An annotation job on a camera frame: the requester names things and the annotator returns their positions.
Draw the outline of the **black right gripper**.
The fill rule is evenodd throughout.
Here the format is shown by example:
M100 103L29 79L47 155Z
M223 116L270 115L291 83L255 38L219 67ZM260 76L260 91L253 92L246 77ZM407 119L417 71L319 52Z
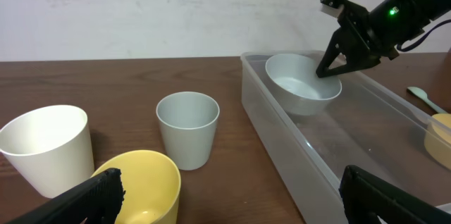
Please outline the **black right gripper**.
M395 46L418 37L431 22L415 0L384 0L372 11L349 0L343 6L340 28L316 69L319 78L372 68L380 56L395 58ZM348 58L346 64L330 68L340 52Z

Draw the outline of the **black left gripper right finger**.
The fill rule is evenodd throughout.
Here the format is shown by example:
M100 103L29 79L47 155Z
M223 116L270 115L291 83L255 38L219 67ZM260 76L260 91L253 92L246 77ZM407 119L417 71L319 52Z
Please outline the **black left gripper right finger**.
M450 222L449 213L355 165L345 167L339 193L349 224Z

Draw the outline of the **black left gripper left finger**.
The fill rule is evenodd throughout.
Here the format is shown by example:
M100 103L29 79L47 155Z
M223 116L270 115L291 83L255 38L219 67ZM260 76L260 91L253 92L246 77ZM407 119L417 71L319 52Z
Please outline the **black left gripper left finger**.
M121 170L108 168L10 224L114 224L124 201Z

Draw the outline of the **grey plastic bowl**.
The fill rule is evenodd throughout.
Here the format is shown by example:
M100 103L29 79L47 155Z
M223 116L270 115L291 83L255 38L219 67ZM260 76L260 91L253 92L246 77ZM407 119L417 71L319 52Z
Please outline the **grey plastic bowl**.
M265 64L268 89L284 111L312 116L320 113L342 91L337 77L319 78L317 62L301 54L276 54Z

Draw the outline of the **mint green plastic spoon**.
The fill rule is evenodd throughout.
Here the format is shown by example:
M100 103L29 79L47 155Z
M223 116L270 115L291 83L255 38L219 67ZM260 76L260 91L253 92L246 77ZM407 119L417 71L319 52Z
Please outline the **mint green plastic spoon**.
M428 106L430 106L434 111L437 113L447 113L443 108L439 107L435 103L433 103L429 98L427 93L418 87L408 87L407 91L410 94L413 94L414 96L418 97L420 100L422 100L424 103L426 103Z

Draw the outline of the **yellow plastic bowl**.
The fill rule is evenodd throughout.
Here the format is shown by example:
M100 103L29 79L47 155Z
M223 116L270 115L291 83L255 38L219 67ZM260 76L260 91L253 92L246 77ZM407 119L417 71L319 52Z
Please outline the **yellow plastic bowl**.
M432 116L424 138L426 151L442 166L450 169L450 114Z

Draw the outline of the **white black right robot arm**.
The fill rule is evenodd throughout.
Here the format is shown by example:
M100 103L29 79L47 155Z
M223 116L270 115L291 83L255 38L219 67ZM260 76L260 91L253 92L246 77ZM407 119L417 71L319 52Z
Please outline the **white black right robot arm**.
M428 36L424 27L450 11L450 0L384 0L372 11L348 0L321 0L341 9L316 74L319 78L366 70L393 60Z

